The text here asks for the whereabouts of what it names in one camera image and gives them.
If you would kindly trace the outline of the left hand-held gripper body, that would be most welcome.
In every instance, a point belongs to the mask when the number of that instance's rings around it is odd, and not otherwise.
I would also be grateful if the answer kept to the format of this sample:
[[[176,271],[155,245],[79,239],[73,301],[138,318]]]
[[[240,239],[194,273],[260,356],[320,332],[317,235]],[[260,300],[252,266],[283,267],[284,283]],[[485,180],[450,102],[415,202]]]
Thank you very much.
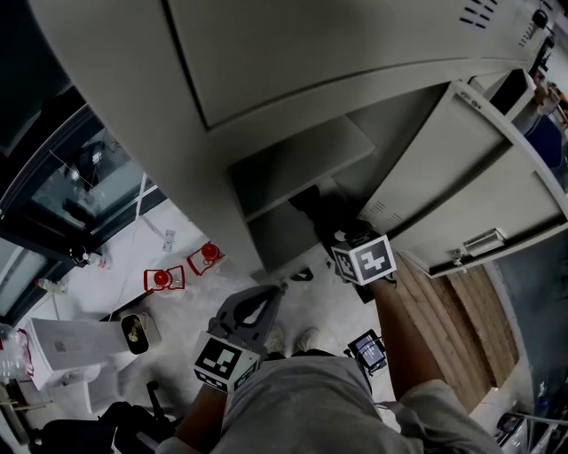
[[[233,393],[267,355],[265,342],[280,307],[277,286],[256,286],[228,297],[193,349],[193,371],[203,383]]]

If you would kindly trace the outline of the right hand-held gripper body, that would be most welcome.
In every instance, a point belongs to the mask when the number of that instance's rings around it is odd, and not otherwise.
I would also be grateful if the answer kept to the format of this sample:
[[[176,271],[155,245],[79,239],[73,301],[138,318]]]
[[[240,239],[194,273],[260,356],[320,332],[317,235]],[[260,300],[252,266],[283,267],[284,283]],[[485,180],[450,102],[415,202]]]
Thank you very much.
[[[396,283],[392,274],[397,266],[386,235],[360,233],[331,246],[331,251],[338,275],[354,286],[364,304],[374,299],[370,283],[379,279]]]

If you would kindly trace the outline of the black bag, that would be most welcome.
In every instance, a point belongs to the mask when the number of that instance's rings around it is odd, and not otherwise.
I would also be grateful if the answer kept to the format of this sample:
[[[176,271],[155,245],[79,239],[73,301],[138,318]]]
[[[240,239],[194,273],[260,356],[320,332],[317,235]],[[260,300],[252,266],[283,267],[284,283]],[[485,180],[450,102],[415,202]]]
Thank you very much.
[[[335,238],[338,231],[350,239],[372,228],[370,223],[356,218],[339,193],[322,193],[317,185],[298,193],[289,202],[311,220],[317,238],[329,254],[332,254],[331,246],[339,243]]]

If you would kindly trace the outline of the grey metal locker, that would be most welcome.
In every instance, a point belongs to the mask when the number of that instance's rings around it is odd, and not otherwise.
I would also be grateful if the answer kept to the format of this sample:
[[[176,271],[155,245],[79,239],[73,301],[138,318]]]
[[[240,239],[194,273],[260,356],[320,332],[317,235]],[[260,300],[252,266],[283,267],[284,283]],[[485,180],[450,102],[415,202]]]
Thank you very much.
[[[556,0],[30,0],[96,115],[257,281],[311,247],[289,199],[373,196],[450,83],[526,69]]]

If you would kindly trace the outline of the person's right forearm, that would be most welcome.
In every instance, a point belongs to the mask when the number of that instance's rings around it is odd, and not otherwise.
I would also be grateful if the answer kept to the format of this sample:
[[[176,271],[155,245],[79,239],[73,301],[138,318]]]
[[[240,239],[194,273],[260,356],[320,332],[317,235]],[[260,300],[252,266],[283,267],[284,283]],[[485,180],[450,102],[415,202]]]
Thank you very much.
[[[371,283],[386,350],[391,385],[397,400],[414,387],[443,380],[435,357],[392,283],[380,279]]]

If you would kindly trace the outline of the person's white left shoe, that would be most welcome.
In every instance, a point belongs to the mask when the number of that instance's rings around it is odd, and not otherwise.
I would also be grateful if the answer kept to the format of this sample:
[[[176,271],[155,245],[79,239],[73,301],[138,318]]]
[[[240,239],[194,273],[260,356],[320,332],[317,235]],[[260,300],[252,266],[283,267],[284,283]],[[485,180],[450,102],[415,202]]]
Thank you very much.
[[[280,325],[274,325],[268,333],[264,346],[268,355],[284,355],[285,352],[285,333]]]

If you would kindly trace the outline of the person's white shoe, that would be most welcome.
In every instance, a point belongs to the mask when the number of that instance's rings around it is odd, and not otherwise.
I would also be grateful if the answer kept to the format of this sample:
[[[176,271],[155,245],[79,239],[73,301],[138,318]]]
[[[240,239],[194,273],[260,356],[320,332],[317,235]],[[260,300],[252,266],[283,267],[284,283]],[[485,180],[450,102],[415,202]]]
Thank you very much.
[[[320,344],[320,330],[317,328],[309,328],[302,333],[296,341],[297,352],[308,352],[317,349]]]
[[[274,325],[268,333],[264,346],[268,355],[284,355],[285,352],[285,333],[280,325]]]

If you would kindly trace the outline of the person's white right shoe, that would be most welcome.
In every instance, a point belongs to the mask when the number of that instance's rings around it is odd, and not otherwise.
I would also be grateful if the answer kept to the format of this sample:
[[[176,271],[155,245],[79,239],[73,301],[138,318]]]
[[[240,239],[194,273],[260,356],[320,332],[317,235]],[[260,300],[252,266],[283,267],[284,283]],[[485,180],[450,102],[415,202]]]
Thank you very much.
[[[302,333],[296,341],[297,352],[308,352],[317,349],[320,344],[320,330],[317,328],[309,328]]]

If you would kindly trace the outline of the person's light grey shirt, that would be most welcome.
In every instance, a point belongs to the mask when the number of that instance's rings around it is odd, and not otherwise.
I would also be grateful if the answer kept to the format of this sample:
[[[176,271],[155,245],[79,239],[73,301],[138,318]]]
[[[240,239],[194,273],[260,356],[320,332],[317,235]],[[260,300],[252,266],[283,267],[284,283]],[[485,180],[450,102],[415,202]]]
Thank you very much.
[[[211,454],[503,454],[442,380],[387,405],[399,430],[350,358],[267,361],[229,397]]]

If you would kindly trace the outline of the red caged lantern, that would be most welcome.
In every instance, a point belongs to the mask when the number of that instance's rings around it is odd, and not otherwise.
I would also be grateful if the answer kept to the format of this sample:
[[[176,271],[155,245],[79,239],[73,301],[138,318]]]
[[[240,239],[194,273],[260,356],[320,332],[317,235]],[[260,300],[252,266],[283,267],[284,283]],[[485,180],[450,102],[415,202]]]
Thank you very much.
[[[161,292],[183,290],[185,288],[185,271],[182,265],[166,270],[145,270],[144,290]]]
[[[200,249],[189,254],[186,260],[193,274],[200,277],[224,257],[225,255],[221,250],[209,241]]]

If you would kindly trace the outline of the black office chair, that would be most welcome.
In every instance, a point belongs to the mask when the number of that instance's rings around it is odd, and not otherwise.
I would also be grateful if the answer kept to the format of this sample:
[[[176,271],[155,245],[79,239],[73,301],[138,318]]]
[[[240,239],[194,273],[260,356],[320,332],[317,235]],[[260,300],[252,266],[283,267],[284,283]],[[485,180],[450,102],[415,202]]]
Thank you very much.
[[[146,384],[153,410],[126,402],[110,405],[96,420],[57,419],[36,429],[30,454],[155,454],[180,419],[169,419],[161,407],[155,381]]]

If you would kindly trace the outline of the white cardboard box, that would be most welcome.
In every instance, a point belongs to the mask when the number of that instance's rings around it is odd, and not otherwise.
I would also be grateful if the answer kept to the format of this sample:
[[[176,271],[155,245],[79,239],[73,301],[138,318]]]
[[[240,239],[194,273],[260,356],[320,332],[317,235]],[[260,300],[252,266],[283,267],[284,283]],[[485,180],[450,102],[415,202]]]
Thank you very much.
[[[25,325],[33,366],[32,381],[42,390],[69,372],[104,364],[128,350],[118,322],[31,318]]]

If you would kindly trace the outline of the small white bottle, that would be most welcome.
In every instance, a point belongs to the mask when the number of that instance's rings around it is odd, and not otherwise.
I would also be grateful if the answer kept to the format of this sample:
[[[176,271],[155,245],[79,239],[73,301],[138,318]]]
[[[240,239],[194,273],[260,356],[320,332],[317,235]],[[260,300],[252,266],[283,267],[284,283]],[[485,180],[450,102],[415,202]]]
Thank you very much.
[[[83,246],[71,247],[69,256],[76,266],[84,267],[90,265],[102,270],[110,270],[112,268],[112,260],[108,256],[92,252]]]

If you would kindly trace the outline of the clear plastic bag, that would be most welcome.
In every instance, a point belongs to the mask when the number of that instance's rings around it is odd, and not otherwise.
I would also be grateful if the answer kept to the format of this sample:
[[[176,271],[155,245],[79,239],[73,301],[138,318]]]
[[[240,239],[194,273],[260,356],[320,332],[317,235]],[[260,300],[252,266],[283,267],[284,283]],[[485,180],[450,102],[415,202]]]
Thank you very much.
[[[0,381],[33,375],[28,334],[23,329],[0,324]]]

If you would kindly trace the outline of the metal frame trolley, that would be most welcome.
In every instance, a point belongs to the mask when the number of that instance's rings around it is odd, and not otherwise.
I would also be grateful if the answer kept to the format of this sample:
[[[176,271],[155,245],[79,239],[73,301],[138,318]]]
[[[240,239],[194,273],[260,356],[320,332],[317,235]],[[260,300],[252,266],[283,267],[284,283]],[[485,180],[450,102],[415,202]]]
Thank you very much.
[[[568,420],[508,412],[497,423],[495,440],[504,454],[568,454]]]

